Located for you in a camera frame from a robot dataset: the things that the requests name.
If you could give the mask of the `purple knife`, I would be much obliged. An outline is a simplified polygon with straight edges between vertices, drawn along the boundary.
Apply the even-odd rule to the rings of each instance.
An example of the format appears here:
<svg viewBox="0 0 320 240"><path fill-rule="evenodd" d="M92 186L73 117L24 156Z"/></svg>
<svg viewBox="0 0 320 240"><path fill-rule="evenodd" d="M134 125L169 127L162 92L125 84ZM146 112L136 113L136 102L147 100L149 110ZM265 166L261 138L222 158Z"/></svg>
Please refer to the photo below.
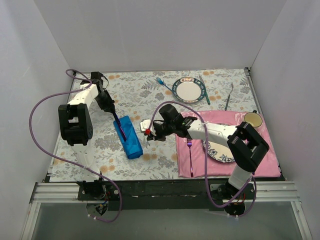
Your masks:
<svg viewBox="0 0 320 240"><path fill-rule="evenodd" d="M125 132L124 132L124 130L123 130L123 128L122 128L121 121L120 121L120 119L118 118L118 115L116 114L115 111L113 111L112 114L113 114L113 117L114 117L114 119L115 119L115 122L116 122L116 124L117 124L117 126L118 126L118 128L119 128L119 131L120 131L120 134L121 134L121 136L122 136L122 139L123 139L124 141L126 141L126 140L127 140L127 137L126 137Z"/></svg>

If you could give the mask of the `blue satin napkin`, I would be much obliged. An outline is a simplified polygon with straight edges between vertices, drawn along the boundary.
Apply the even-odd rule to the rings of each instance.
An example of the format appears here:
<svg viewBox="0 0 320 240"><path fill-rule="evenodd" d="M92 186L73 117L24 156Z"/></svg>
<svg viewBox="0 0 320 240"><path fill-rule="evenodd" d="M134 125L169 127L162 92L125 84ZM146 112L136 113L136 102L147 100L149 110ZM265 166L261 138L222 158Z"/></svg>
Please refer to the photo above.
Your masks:
<svg viewBox="0 0 320 240"><path fill-rule="evenodd" d="M119 136L120 142L124 149L124 152L129 160L137 159L143 155L143 149L133 123L128 115L119 119L121 129L123 130L126 140L123 139L122 131L119 128L118 122L115 120L113 125Z"/></svg>

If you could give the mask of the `blue fork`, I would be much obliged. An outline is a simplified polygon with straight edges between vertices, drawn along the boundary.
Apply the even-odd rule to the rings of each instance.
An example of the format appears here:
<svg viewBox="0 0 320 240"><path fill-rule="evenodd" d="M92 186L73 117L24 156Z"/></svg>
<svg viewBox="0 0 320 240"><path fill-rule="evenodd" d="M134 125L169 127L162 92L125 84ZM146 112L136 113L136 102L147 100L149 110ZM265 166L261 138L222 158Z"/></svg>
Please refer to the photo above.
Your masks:
<svg viewBox="0 0 320 240"><path fill-rule="evenodd" d="M165 84L165 82L164 82L161 78L156 77L156 81L157 81L160 85L164 86L165 88L167 88L169 91L172 92L172 89L171 89L169 86L167 86L167 85Z"/></svg>

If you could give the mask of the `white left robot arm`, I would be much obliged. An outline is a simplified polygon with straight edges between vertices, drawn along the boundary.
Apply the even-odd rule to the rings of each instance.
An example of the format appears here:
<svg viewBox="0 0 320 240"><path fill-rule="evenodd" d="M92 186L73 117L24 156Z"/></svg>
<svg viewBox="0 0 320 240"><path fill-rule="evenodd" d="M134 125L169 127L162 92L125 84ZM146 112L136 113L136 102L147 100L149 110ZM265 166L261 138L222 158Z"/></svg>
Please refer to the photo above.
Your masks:
<svg viewBox="0 0 320 240"><path fill-rule="evenodd" d="M117 126L121 125L116 114L115 101L104 88L104 80L106 79L101 72L92 72L90 74L92 85L89 85L87 80L82 80L81 84L85 89L78 92L67 104L58 107L61 137L71 146L77 162L84 167L79 184L84 193L95 200L103 199L107 190L102 184L102 178L87 170L99 172L91 145L94 129L89 107L92 102L96 101L102 111L113 115Z"/></svg>

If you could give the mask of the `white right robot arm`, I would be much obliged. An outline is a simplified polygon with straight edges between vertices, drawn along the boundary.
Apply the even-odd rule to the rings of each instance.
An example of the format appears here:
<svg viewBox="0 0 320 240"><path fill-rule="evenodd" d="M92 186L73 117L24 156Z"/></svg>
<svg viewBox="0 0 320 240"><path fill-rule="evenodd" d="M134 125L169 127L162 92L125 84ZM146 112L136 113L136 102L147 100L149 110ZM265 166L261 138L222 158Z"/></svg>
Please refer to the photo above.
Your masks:
<svg viewBox="0 0 320 240"><path fill-rule="evenodd" d="M140 123L140 130L147 140L165 141L172 134L180 138L213 142L229 148L235 160L235 168L225 183L227 195L237 199L245 192L245 186L257 170L270 147L248 122L239 125L206 123L199 113L183 116L170 103L158 113L161 120L147 119Z"/></svg>

